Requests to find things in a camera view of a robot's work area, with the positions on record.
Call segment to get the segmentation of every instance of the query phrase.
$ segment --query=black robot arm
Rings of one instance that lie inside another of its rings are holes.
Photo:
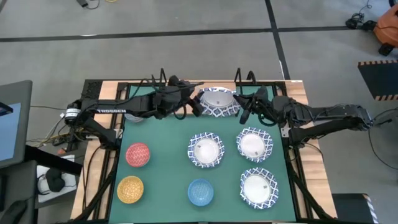
[[[358,105],[336,105],[331,107],[312,108],[303,105],[287,96],[275,96],[268,100],[266,87],[261,87],[251,95],[234,95],[242,106],[240,123],[244,124],[250,114],[256,114],[259,121],[266,126],[278,125],[280,128],[289,124],[284,133],[289,138],[289,145],[299,146],[309,139],[322,137],[344,129],[367,131],[372,125],[368,111]],[[312,121],[325,122],[311,128],[300,128]]]
[[[195,116],[200,116],[203,111],[200,100],[198,97],[191,99],[190,95],[195,86],[201,84],[203,83],[191,84],[172,76],[167,86],[154,86],[152,93],[133,96],[128,100],[76,100],[68,105],[65,123],[71,128],[83,128],[94,134],[103,148],[116,150],[120,148],[120,140],[116,136],[115,130],[104,128],[96,122],[93,119],[94,114],[128,113],[140,118],[162,119],[180,108],[184,108],[186,111],[186,105],[190,105],[192,113]]]

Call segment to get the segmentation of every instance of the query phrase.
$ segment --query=green mat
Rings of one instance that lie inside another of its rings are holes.
[[[258,86],[243,87],[245,94],[257,89]],[[140,87],[139,94],[152,90]],[[267,131],[274,140],[271,156],[260,164],[241,156],[236,146],[236,136],[249,126]],[[225,154],[216,167],[202,169],[188,158],[190,138],[202,132],[217,134],[225,145]],[[147,144],[151,151],[150,161],[144,167],[133,168],[126,162],[126,150],[135,142]],[[278,181],[279,199],[272,208],[255,210],[239,195],[241,174],[253,167],[267,169]],[[122,203],[116,191],[120,181],[129,175],[138,176],[144,183],[144,195],[134,204]],[[196,207],[187,195],[190,182],[199,178],[208,180],[215,191],[213,201],[206,207]],[[289,222],[295,221],[291,195],[278,127],[263,126],[257,116],[250,116],[244,126],[235,116],[187,116],[183,121],[169,116],[162,120],[149,118],[140,123],[126,121],[109,222]]]

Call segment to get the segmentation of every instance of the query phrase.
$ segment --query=yellow bowl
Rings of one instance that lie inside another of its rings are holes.
[[[118,198],[123,203],[135,203],[144,193],[144,184],[136,176],[125,177],[118,185]]]

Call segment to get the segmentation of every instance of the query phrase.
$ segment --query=concrete floor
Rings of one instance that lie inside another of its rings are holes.
[[[0,12],[0,39],[55,35],[119,34],[206,29],[270,28],[261,0],[100,0],[97,10],[74,0],[8,0]],[[278,27],[343,26],[365,0],[271,0]],[[365,19],[388,10],[386,0],[370,1]],[[356,68],[379,60],[379,42],[360,30],[283,32],[280,39],[293,80],[303,80],[312,106],[356,103],[373,115],[398,106],[376,102]],[[144,78],[166,74],[181,78],[230,79],[237,67],[257,79],[281,80],[272,33],[188,35],[126,39],[0,42],[0,83],[33,80],[33,105],[64,108],[80,97],[87,78]],[[386,59],[398,59],[393,52]],[[42,138],[59,111],[32,108],[28,139]],[[375,148],[398,167],[397,126],[374,128]],[[367,133],[342,131],[320,140],[333,193],[367,193],[381,223],[395,223],[398,175],[371,152]],[[50,152],[55,149],[44,148]],[[66,221],[74,195],[39,210],[39,223]]]

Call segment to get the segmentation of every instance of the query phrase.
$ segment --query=blue bowl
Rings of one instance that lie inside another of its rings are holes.
[[[213,196],[213,186],[205,179],[196,179],[188,187],[188,198],[196,206],[208,205]]]

